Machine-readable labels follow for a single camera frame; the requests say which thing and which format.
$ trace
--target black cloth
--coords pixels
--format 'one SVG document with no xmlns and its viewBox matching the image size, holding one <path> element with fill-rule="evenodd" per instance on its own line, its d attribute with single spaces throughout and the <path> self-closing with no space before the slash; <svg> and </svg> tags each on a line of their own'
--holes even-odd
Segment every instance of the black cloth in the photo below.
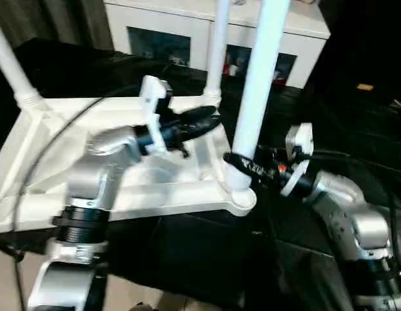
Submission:
<svg viewBox="0 0 401 311">
<path fill-rule="evenodd" d="M 44 97 L 98 97 L 125 85 L 135 89 L 124 96 L 137 96 L 144 75 L 168 80 L 177 96 L 200 95 L 205 85 L 203 71 L 118 52 L 32 40 L 16 53 Z M 242 87 L 242 80 L 223 77 L 220 113 L 230 142 Z M 17 114 L 12 92 L 0 73 L 0 147 Z M 394 168 L 348 159 L 313 161 L 316 168 L 353 179 L 373 204 L 389 205 L 389 191 L 382 185 L 388 184 L 399 209 L 401 236 L 401 115 L 359 98 L 326 103 L 310 90 L 303 93 L 274 86 L 259 143 L 284 146 L 290 126 L 300 122 L 313 123 L 315 149 L 346 152 Z M 256 158 L 262 157 L 258 151 Z M 307 206 L 294 198 L 281 198 L 271 188 L 254 185 L 254 189 L 258 204 L 243 218 L 214 211 L 110 223 L 111 272 L 224 308 L 256 310 L 267 308 L 269 300 L 285 307 L 294 304 L 281 294 L 278 280 L 305 264 L 306 256 L 332 260 L 332 252 Z M 51 235 L 51 229 L 18 233 L 23 248 L 37 253 L 43 253 Z M 11 236 L 2 234 L 0 239 Z M 298 284 L 290 289 L 306 287 Z"/>
</svg>

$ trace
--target robotic arm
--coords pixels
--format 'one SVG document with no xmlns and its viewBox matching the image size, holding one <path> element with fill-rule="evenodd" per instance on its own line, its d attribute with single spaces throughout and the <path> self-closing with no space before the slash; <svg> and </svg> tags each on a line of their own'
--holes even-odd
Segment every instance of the robotic arm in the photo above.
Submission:
<svg viewBox="0 0 401 311">
<path fill-rule="evenodd" d="M 219 125 L 215 107 L 174 113 L 168 108 L 171 89 L 166 82 L 156 78 L 145 81 L 142 94 L 154 114 L 148 114 L 148 124 L 123 126 L 94 136 L 73 165 L 65 208 L 52 220 L 56 235 L 48 244 L 50 259 L 36 279 L 29 310 L 102 310 L 108 274 L 105 232 L 125 170 L 140 162 L 142 156 L 164 152 L 164 148 L 181 150 L 187 157 L 183 141 Z M 151 83 L 156 84 L 157 91 Z"/>
<path fill-rule="evenodd" d="M 290 161 L 296 161 L 298 154 L 312 153 L 312 133 L 307 126 L 293 127 L 287 135 Z M 261 166 L 238 154 L 224 156 L 241 172 L 277 186 L 281 194 L 304 198 L 321 217 L 358 310 L 401 310 L 401 275 L 393 256 L 389 227 L 385 218 L 365 201 L 359 186 L 325 171 L 307 173 L 308 160 L 291 165 L 275 158 Z"/>
</svg>

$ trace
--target white frame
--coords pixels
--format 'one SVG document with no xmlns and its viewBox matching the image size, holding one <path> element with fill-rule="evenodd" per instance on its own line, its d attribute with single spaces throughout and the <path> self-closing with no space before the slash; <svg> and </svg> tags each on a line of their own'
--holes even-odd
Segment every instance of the white frame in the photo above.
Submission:
<svg viewBox="0 0 401 311">
<path fill-rule="evenodd" d="M 227 44 L 253 48 L 257 29 L 253 27 L 229 25 Z M 326 40 L 284 32 L 280 53 L 296 55 L 295 62 L 286 82 L 287 86 L 304 88 L 312 69 L 317 63 Z"/>
<path fill-rule="evenodd" d="M 106 4 L 116 51 L 131 54 L 127 27 L 166 32 L 190 38 L 190 68 L 207 70 L 210 21 L 140 8 Z"/>
</svg>

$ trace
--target black cable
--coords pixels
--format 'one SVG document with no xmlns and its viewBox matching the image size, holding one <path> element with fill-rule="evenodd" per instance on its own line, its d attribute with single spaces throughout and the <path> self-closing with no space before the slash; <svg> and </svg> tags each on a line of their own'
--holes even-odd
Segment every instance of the black cable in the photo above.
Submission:
<svg viewBox="0 0 401 311">
<path fill-rule="evenodd" d="M 102 102 L 105 98 L 119 95 L 119 94 L 129 90 L 130 88 L 135 88 L 135 86 L 126 86 L 126 87 L 122 87 L 120 89 L 116 89 L 116 90 L 108 92 L 104 96 L 92 101 L 90 104 L 88 104 L 88 106 L 86 106 L 84 109 L 79 111 L 74 117 L 72 117 L 69 121 L 67 121 L 65 123 L 65 125 L 55 134 L 55 136 L 45 145 L 45 147 L 43 147 L 41 152 L 37 155 L 37 157 L 33 161 L 33 164 L 31 164 L 25 177 L 23 178 L 20 188 L 16 193 L 16 200 L 13 204 L 12 226 L 11 226 L 10 232 L 13 233 L 13 235 L 14 235 L 13 236 L 13 246 L 16 251 L 19 249 L 16 230 L 17 230 L 17 220 L 19 218 L 19 208 L 20 208 L 21 197 L 25 194 L 25 187 L 26 187 L 26 185 L 29 184 L 30 179 L 33 176 L 33 173 L 35 172 L 36 167 L 39 165 L 43 156 L 45 156 L 47 154 L 47 152 L 51 149 L 51 147 L 59 139 L 59 137 L 61 137 L 62 134 L 75 123 L 76 120 L 78 120 L 81 116 L 83 116 L 85 113 L 87 113 L 88 110 L 90 110 L 92 107 L 94 107 L 97 104 L 99 104 L 100 102 Z M 20 310 L 26 311 L 25 295 L 23 292 L 23 285 L 22 285 L 23 282 L 22 282 L 22 277 L 21 277 L 17 258 L 14 259 L 14 273 L 15 273 L 15 280 L 16 280 L 16 286 L 17 286 L 17 293 L 19 296 Z"/>
</svg>

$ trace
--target metal arm segment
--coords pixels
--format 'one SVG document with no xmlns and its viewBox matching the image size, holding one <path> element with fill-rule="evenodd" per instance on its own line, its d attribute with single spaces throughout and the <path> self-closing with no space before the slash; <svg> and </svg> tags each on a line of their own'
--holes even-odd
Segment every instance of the metal arm segment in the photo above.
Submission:
<svg viewBox="0 0 401 311">
<path fill-rule="evenodd" d="M 131 126 L 104 131 L 87 143 L 86 153 L 74 164 L 67 180 L 65 204 L 112 209 L 122 175 L 141 160 Z"/>
</svg>

